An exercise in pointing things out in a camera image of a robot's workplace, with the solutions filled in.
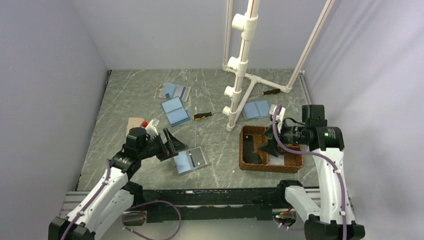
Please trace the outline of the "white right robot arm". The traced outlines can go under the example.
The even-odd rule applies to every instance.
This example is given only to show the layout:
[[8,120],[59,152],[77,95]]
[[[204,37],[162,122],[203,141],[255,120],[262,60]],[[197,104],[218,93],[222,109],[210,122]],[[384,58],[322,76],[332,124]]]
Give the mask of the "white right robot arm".
[[344,174],[344,139],[339,127],[329,126],[325,107],[319,104],[302,106],[301,122],[287,125],[285,108],[273,104],[271,125],[260,151],[276,157],[280,150],[301,156],[311,156],[316,166],[320,204],[307,194],[296,180],[282,180],[272,196],[282,207],[292,207],[303,221],[307,240],[362,240],[365,227],[355,219],[349,201]]

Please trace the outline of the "tan card holder with cards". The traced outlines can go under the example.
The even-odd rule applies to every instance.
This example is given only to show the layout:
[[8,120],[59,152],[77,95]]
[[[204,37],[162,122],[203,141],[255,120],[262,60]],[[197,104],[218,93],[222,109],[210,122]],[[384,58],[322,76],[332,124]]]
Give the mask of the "tan card holder with cards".
[[190,86],[183,86],[166,82],[160,89],[158,97],[166,99],[167,95],[169,95],[170,98],[179,97],[182,102],[187,102],[191,89],[192,88]]

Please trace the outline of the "grey leather card holder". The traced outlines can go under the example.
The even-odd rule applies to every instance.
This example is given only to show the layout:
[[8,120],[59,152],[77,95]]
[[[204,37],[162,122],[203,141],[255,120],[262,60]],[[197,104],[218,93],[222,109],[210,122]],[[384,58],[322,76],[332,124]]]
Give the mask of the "grey leather card holder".
[[197,146],[178,153],[173,157],[176,171],[184,175],[210,165],[209,158],[202,146]]

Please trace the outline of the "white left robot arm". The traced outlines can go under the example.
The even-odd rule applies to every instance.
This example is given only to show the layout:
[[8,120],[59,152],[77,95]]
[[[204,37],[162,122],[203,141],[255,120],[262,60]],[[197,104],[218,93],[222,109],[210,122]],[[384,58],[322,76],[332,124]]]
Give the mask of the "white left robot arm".
[[143,187],[131,181],[142,160],[164,161],[189,147],[163,129],[165,141],[155,127],[129,130],[122,148],[106,161],[106,170],[88,195],[65,217],[55,217],[48,227],[50,240],[99,240],[118,219],[137,214],[149,204]]

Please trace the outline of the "black credit card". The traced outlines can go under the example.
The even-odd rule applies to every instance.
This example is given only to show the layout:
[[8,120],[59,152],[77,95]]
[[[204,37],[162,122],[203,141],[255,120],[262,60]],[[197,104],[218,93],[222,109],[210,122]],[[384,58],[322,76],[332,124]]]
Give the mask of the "black credit card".
[[202,147],[195,147],[188,151],[194,169],[204,167],[208,164]]

